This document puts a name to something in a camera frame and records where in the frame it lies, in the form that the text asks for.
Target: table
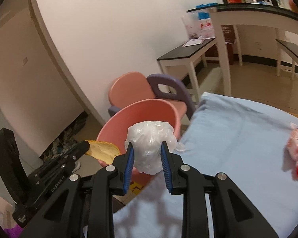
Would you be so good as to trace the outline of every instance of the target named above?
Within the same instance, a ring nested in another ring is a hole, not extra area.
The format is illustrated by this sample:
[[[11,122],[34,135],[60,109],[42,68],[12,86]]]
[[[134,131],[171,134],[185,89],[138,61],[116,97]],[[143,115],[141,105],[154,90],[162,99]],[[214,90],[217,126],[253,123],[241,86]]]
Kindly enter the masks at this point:
[[[186,66],[192,85],[192,89],[189,89],[189,92],[193,93],[193,95],[195,96],[196,103],[199,102],[200,92],[199,83],[196,77],[193,63],[201,57],[203,65],[207,66],[207,60],[204,53],[215,44],[217,44],[216,38],[212,38],[206,39],[201,45],[194,45],[189,47],[182,47],[181,45],[157,59],[164,74],[168,74],[166,69],[167,66]]]

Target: black tabletop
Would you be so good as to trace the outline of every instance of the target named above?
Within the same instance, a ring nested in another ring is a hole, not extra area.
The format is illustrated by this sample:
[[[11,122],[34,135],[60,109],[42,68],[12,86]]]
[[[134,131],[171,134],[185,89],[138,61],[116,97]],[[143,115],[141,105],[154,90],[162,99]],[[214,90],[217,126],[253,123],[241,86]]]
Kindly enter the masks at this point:
[[[172,51],[166,53],[165,55],[162,55],[157,60],[175,60],[175,59],[185,59],[190,58],[192,55],[197,53],[199,50],[201,50],[203,47],[205,47],[208,43],[212,42],[215,38],[211,39],[205,39],[204,42],[200,45],[194,45],[189,47],[182,47],[179,46]]]
[[[296,55],[298,57],[298,46],[296,44],[290,43],[287,41],[283,41],[283,40],[279,40],[279,39],[276,39],[276,41],[278,43],[282,44],[287,49],[289,49],[291,52],[293,52],[294,55]]]
[[[207,7],[203,7],[203,8],[195,8],[192,10],[188,10],[187,12],[197,12],[197,11],[202,11],[204,9],[209,9],[209,8],[217,8],[218,12],[224,12],[224,11],[267,12],[267,13],[273,13],[273,14],[285,16],[285,17],[288,17],[288,18],[298,21],[298,14],[293,11],[290,11],[290,10],[284,9],[284,8],[280,8],[277,6],[270,6],[270,5],[266,5],[266,4],[257,4],[257,3],[218,4],[218,5],[212,5],[212,6],[207,6]]]

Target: white plastic bag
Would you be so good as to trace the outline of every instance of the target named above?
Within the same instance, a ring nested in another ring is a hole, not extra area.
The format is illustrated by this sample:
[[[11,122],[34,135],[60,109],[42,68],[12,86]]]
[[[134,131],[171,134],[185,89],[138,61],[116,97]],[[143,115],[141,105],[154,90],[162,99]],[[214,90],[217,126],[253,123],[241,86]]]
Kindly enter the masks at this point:
[[[135,154],[134,167],[140,172],[155,175],[162,170],[161,143],[165,140],[168,149],[173,152],[184,151],[184,145],[178,143],[174,136],[174,129],[168,122],[144,121],[135,123],[128,128],[125,149],[132,143]]]

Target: blue bed sheet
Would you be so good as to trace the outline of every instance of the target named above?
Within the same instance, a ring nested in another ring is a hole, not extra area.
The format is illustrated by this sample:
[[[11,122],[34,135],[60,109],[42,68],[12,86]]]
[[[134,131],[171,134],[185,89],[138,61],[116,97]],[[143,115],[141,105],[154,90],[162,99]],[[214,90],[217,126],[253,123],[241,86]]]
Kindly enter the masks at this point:
[[[227,173],[280,238],[298,224],[298,180],[285,150],[291,122],[298,125],[296,117],[274,107],[204,93],[181,139],[186,151],[179,153],[201,173]],[[183,196],[168,193],[160,172],[114,214],[115,237],[180,238],[182,207]]]

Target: purple chair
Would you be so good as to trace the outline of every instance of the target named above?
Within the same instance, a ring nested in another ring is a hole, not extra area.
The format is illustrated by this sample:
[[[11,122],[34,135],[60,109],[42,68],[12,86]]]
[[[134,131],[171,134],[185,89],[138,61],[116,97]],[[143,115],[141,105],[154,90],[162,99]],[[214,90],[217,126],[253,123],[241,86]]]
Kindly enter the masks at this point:
[[[159,84],[174,88],[176,94],[160,91]],[[108,109],[108,113],[112,117],[120,109],[150,98],[169,101],[175,106],[181,118],[186,113],[191,119],[195,111],[191,96],[180,80],[166,74],[151,74],[146,78],[139,72],[129,72],[117,78],[110,88],[108,99],[111,107]]]

